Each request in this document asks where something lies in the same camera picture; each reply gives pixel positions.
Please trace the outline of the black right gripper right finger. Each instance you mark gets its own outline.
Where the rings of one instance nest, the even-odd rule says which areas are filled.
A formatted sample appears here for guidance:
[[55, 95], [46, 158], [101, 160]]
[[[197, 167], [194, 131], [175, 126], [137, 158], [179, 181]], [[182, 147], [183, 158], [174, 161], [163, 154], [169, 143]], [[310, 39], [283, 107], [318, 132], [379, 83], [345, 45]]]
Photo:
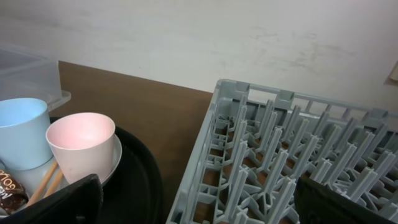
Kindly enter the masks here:
[[301, 224], [394, 224], [309, 178], [299, 178], [294, 192]]

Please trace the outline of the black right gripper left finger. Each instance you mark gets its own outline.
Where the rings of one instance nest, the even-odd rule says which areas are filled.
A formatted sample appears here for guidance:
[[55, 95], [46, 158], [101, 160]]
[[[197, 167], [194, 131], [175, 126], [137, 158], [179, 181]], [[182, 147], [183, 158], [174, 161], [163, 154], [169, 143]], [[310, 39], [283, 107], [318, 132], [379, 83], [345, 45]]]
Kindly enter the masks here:
[[103, 204], [99, 177], [90, 174], [25, 209], [2, 224], [95, 223]]

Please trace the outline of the pink plastic cup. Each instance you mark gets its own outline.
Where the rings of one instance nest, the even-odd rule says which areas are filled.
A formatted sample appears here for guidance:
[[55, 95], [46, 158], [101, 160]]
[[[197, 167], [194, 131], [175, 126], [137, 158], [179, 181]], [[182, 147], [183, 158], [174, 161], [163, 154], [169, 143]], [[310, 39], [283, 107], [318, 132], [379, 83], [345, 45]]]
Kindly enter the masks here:
[[52, 123], [46, 140], [68, 183], [90, 174], [104, 182], [112, 171], [114, 121], [99, 113], [75, 113]]

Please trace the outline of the blue plastic cup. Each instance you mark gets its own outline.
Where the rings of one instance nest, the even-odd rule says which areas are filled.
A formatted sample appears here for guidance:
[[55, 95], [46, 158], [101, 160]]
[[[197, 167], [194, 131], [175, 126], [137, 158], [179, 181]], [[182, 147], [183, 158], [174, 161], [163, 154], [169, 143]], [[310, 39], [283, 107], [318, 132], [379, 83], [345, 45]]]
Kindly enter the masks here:
[[30, 170], [53, 154], [45, 133], [50, 118], [45, 101], [14, 98], [1, 102], [1, 161], [12, 170]]

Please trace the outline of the grey dishwasher rack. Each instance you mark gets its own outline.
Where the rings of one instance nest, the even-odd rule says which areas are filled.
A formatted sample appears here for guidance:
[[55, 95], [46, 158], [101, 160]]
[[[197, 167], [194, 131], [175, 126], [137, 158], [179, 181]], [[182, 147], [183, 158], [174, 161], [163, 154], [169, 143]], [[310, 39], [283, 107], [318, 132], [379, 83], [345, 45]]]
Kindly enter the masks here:
[[168, 223], [299, 222], [300, 177], [397, 221], [397, 114], [216, 84]]

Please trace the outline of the lower wooden chopstick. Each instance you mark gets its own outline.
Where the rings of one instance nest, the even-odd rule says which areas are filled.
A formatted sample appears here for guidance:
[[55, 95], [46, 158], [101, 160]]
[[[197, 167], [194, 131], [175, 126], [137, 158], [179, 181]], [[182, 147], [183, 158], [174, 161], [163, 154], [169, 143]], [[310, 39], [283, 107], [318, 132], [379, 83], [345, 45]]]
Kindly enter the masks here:
[[50, 184], [46, 193], [44, 194], [44, 198], [48, 197], [49, 195], [52, 195], [56, 191], [56, 189], [60, 185], [62, 179], [63, 179], [63, 172], [61, 170], [59, 170], [57, 172], [53, 182]]

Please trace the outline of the wooden chopstick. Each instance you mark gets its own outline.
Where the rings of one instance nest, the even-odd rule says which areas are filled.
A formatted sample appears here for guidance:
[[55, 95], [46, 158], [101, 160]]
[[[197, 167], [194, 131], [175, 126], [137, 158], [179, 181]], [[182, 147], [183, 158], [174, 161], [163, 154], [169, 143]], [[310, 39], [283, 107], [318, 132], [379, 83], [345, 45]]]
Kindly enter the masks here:
[[36, 191], [34, 192], [34, 194], [31, 196], [31, 198], [29, 199], [28, 203], [27, 203], [27, 207], [31, 206], [32, 204], [36, 203], [40, 196], [42, 195], [42, 192], [44, 191], [45, 187], [47, 186], [48, 182], [50, 181], [50, 179], [52, 178], [54, 172], [56, 171], [58, 167], [58, 163], [56, 160], [53, 161], [50, 169], [47, 171], [47, 173], [45, 174], [44, 178], [41, 180], [39, 186], [37, 187]]
[[60, 185], [62, 179], [63, 179], [63, 172], [61, 170], [59, 170], [57, 172], [53, 182], [50, 184], [46, 193], [44, 194], [44, 198], [48, 197], [49, 195], [52, 195], [56, 191], [56, 189]]

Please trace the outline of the upper wooden chopstick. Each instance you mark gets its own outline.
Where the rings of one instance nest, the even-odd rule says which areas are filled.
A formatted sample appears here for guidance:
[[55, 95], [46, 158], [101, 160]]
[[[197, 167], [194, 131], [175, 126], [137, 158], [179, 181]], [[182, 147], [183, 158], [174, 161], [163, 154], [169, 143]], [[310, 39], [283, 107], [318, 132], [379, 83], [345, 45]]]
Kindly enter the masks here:
[[58, 163], [56, 160], [53, 161], [50, 169], [47, 171], [47, 173], [45, 174], [44, 178], [41, 180], [39, 186], [37, 187], [36, 191], [34, 192], [34, 194], [31, 196], [31, 198], [29, 199], [28, 203], [27, 203], [27, 207], [31, 206], [32, 204], [36, 203], [40, 196], [42, 195], [42, 192], [44, 191], [45, 187], [47, 186], [48, 182], [50, 181], [50, 179], [52, 178], [54, 172], [56, 171], [58, 167]]

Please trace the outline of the black round tray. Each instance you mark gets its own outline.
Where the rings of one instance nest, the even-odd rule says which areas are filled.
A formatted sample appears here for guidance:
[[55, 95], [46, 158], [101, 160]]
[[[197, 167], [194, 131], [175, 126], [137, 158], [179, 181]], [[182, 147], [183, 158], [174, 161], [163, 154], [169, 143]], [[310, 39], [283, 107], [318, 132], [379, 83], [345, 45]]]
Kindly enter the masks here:
[[96, 223], [159, 223], [164, 191], [157, 163], [150, 150], [119, 126], [121, 160], [103, 187], [103, 203]]

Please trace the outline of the clear plastic bin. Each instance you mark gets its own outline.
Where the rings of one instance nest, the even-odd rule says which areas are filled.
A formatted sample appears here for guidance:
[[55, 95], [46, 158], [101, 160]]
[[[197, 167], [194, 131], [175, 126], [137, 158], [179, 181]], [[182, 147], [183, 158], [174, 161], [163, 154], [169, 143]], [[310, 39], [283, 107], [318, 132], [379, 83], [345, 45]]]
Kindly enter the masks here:
[[1, 44], [1, 99], [38, 98], [52, 111], [71, 100], [62, 90], [58, 60], [27, 48]]

